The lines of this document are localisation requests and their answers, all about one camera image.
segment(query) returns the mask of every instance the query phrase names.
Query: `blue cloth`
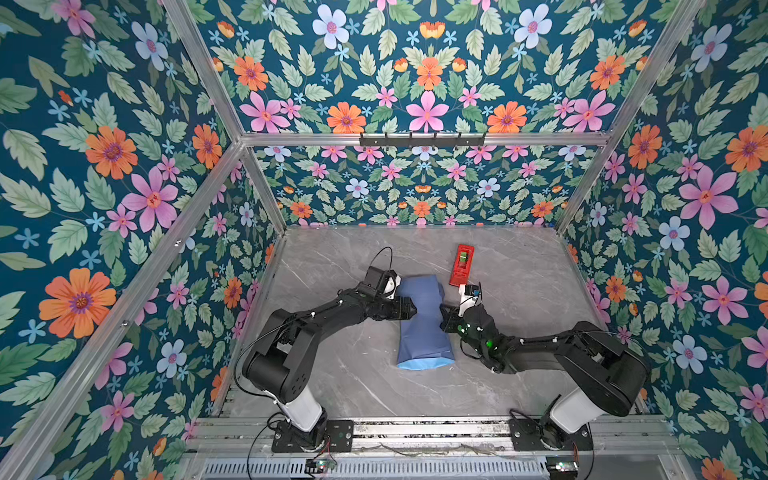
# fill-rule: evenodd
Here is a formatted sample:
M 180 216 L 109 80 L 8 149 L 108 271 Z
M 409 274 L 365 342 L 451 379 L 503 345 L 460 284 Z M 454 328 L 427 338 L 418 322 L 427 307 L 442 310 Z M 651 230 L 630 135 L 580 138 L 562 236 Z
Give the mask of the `blue cloth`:
M 442 285 L 434 275 L 412 276 L 400 283 L 398 295 L 409 296 L 418 310 L 400 323 L 397 366 L 405 370 L 436 369 L 454 363 L 448 334 L 440 330 Z

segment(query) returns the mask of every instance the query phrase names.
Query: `orange flower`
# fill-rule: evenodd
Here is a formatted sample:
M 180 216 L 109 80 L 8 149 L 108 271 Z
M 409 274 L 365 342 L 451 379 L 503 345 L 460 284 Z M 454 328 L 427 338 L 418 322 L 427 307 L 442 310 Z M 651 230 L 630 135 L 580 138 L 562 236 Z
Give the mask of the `orange flower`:
M 463 58 L 456 57 L 453 60 L 453 63 L 451 63 L 451 68 L 453 68 L 453 71 L 460 72 L 467 69 L 467 62 Z
M 554 204 L 550 201 L 543 201 L 541 203 L 536 204 L 533 207 L 533 216 L 534 217 L 546 217 L 547 215 L 551 214 L 554 209 Z
M 645 25 L 648 25 L 648 22 L 645 20 L 638 20 L 637 22 L 633 23 L 632 26 L 629 27 L 629 36 L 635 38 L 639 34 L 643 33 L 643 30 L 645 30 Z
M 426 217 L 429 215 L 429 204 L 426 202 L 418 202 L 416 206 L 413 207 L 413 213 L 421 218 Z
M 339 107 L 328 110 L 328 126 L 333 128 L 334 134 L 361 134 L 366 124 L 366 118 L 361 113 L 357 105 L 350 107 L 345 101 L 340 102 Z
M 235 75 L 240 76 L 237 80 L 241 84 L 253 91 L 264 90 L 266 84 L 270 83 L 270 78 L 264 73 L 264 67 L 258 61 L 254 62 L 252 57 L 235 60 Z
M 573 257 L 574 262 L 578 263 L 578 250 L 576 250 L 576 247 L 569 243 L 568 252 L 571 254 L 571 257 Z
M 395 62 L 395 70 L 399 71 L 400 73 L 403 73 L 404 71 L 408 70 L 408 61 L 404 58 L 400 58 L 398 61 Z
M 661 130 L 656 125 L 646 125 L 632 137 L 632 145 L 629 147 L 630 165 L 643 170 L 656 161 L 659 156 L 656 150 L 661 148 L 659 133 Z
M 117 127 L 114 131 L 107 126 L 99 127 L 98 133 L 98 137 L 88 135 L 85 139 L 90 147 L 85 156 L 89 162 L 96 164 L 96 171 L 105 177 L 111 174 L 115 180 L 134 171 L 132 165 L 139 163 L 139 157 L 134 153 L 134 141 L 126 140 L 125 132 Z
M 730 153 L 725 156 L 725 163 L 733 166 L 733 171 L 741 172 L 746 168 L 748 172 L 754 172 L 760 168 L 761 161 L 768 161 L 768 127 L 757 125 L 754 130 L 751 127 L 739 132 L 739 137 L 734 138 L 728 144 Z
M 526 112 L 528 111 L 525 107 L 518 106 L 516 101 L 508 102 L 506 108 L 504 105 L 499 105 L 493 111 L 493 115 L 488 117 L 488 126 L 491 127 L 488 131 L 492 134 L 516 134 L 528 121 L 528 117 L 523 117 Z
M 440 84 L 440 75 L 442 75 L 442 67 L 435 57 L 427 57 L 422 61 L 422 64 L 416 69 L 416 74 L 419 78 L 416 81 L 419 85 L 424 87 L 424 90 L 432 90 L 435 85 Z
M 234 308 L 240 302 L 240 295 L 243 294 L 243 282 L 236 276 L 230 278 L 227 288 L 224 289 L 224 305 Z
M 154 444 L 154 448 L 152 449 L 152 455 L 159 457 L 160 455 L 163 455 L 163 452 L 165 452 L 165 446 L 168 444 L 168 438 L 163 437 L 160 440 L 157 440 L 157 443 Z
M 592 88 L 606 90 L 619 81 L 619 75 L 623 74 L 626 68 L 623 56 L 616 58 L 616 55 L 611 55 L 594 68 L 594 73 L 589 77 L 592 80 Z
M 219 391 L 221 390 L 221 384 L 224 383 L 224 377 L 227 376 L 227 367 L 222 367 L 221 370 L 219 370 L 218 374 L 216 375 L 216 378 L 214 378 L 214 389 L 210 391 L 210 401 L 216 402 L 216 399 L 219 398 Z
M 619 303 L 624 299 L 624 294 L 627 292 L 627 286 L 624 285 L 624 281 L 621 278 L 612 276 L 608 280 L 605 292 L 608 294 L 608 298 Z
M 272 260 L 272 255 L 275 253 L 275 244 L 269 245 L 266 248 L 266 256 L 264 257 L 264 263 L 267 265 L 270 264 L 270 260 Z
M 312 216 L 312 209 L 304 202 L 293 202 L 293 205 L 290 206 L 290 211 L 298 218 L 309 218 Z
M 195 136 L 192 137 L 192 146 L 197 149 L 197 159 L 205 167 L 211 169 L 219 163 L 221 157 L 221 145 L 219 135 L 210 129 L 210 125 L 197 125 L 194 128 Z
M 717 458 L 704 459 L 701 475 L 707 480 L 736 480 L 736 474 L 725 469 L 725 465 Z
M 219 31 L 222 35 L 224 35 L 227 38 L 232 38 L 235 36 L 235 27 L 232 25 L 226 23 L 226 22 L 219 22 L 216 24 L 219 27 Z
M 54 299 L 40 302 L 40 319 L 54 320 L 48 325 L 48 331 L 59 338 L 64 338 L 74 327 L 76 339 L 89 336 L 94 332 L 94 323 L 101 321 L 109 313 L 107 306 L 116 300 L 114 288 L 107 288 L 109 279 L 102 272 L 96 272 L 91 278 L 87 268 L 73 268 L 69 271 L 69 281 L 57 276 L 45 287 L 45 292 Z
M 768 282 L 768 272 L 763 273 L 763 280 Z M 755 298 L 758 300 L 768 300 L 768 285 L 765 283 L 755 285 Z M 768 318 L 768 301 L 760 304 L 760 311 Z

